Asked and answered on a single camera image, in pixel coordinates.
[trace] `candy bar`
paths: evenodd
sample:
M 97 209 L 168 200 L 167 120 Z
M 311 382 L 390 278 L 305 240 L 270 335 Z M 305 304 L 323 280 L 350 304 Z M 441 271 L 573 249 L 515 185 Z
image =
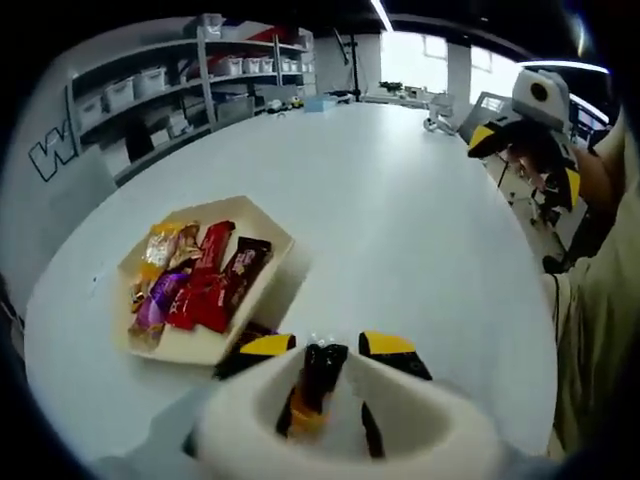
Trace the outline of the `candy bar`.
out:
M 187 224 L 179 233 L 176 250 L 169 261 L 169 270 L 184 266 L 190 260 L 202 257 L 202 250 L 198 247 L 196 237 L 200 231 L 200 224 L 192 222 Z
M 189 316 L 187 310 L 191 300 L 191 289 L 189 286 L 182 287 L 171 304 L 167 315 L 167 324 L 182 330 L 193 330 L 195 322 Z
M 202 256 L 196 261 L 193 267 L 193 275 L 211 275 L 220 273 L 220 264 L 227 249 L 231 233 L 236 228 L 230 221 L 224 221 L 211 225 L 204 236 L 202 245 Z
M 240 237 L 238 249 L 223 273 L 210 276 L 208 284 L 199 284 L 202 293 L 194 305 L 194 321 L 215 332 L 224 333 L 270 254 L 271 243 Z
M 138 277 L 131 286 L 131 311 L 135 312 L 140 308 L 149 290 L 169 265 L 183 227 L 179 223 L 159 223 L 149 230 Z
M 183 273 L 169 273 L 156 281 L 129 327 L 129 335 L 133 340 L 150 349 L 158 346 L 167 313 L 188 278 Z

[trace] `wall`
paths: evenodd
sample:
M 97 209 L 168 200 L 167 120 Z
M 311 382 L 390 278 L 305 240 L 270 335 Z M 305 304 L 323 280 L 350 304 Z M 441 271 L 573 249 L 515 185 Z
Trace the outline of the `wall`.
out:
M 358 82 L 363 93 L 376 92 L 380 82 L 380 35 L 356 35 L 358 53 Z M 343 43 L 349 41 L 342 37 Z M 351 50 L 347 50 L 349 65 L 343 62 L 338 42 L 334 37 L 316 38 L 315 41 L 316 87 L 318 92 L 350 90 L 353 88 Z
M 74 158 L 64 125 L 67 79 L 101 59 L 175 37 L 187 20 L 154 20 L 87 40 L 58 57 L 38 83 L 17 122 L 0 179 L 0 272 L 19 314 L 24 316 L 31 290 L 57 249 L 47 241 L 51 237 L 43 226 L 51 217 L 51 204 L 73 184 L 82 160 Z M 35 164 L 30 151 L 39 155 Z

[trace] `wall lettering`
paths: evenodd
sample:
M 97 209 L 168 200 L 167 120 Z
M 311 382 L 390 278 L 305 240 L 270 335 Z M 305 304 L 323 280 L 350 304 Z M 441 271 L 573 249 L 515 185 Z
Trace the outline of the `wall lettering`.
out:
M 45 182 L 58 173 L 58 162 L 66 165 L 76 156 L 69 120 L 65 120 L 60 128 L 54 127 L 47 132 L 44 142 L 37 142 L 29 150 L 31 163 Z

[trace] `white table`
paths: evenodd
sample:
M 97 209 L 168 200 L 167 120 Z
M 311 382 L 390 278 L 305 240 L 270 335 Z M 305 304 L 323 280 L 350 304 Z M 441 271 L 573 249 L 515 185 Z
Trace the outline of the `white table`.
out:
M 532 253 L 482 164 L 423 120 L 363 104 L 257 117 L 179 150 L 97 208 L 51 261 L 26 320 L 29 382 L 80 458 L 131 449 L 153 416 L 209 381 L 210 368 L 114 350 L 111 280 L 167 212 L 238 194 L 313 256 L 281 331 L 404 335 L 507 440 L 542 452 L 556 360 Z

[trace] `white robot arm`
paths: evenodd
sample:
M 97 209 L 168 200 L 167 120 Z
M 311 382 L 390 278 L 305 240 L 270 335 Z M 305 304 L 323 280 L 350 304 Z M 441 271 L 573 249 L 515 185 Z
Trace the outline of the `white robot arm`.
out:
M 196 429 L 197 457 L 213 478 L 493 479 L 506 448 L 472 403 L 356 353 L 342 373 L 366 402 L 385 458 L 328 458 L 276 434 L 276 422 L 304 362 L 304 348 L 274 357 L 225 381 Z

